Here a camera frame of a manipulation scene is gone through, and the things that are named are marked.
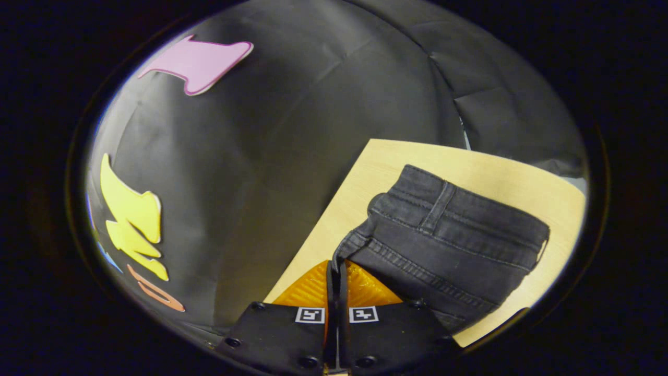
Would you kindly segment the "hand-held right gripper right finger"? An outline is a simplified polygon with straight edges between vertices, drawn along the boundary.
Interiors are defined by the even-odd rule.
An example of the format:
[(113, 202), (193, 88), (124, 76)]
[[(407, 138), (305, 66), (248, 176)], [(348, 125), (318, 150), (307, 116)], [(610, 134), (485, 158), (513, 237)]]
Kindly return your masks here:
[(456, 342), (423, 300), (402, 300), (363, 267), (340, 265), (338, 334), (350, 375), (422, 375), (456, 356)]

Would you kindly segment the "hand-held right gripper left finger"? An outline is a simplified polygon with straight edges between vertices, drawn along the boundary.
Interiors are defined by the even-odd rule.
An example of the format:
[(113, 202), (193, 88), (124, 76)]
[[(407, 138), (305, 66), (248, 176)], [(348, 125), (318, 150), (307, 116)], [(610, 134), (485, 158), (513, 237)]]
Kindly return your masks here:
[(325, 374), (335, 333), (330, 293), (329, 262), (320, 262), (273, 302), (251, 302), (217, 354), (259, 375)]

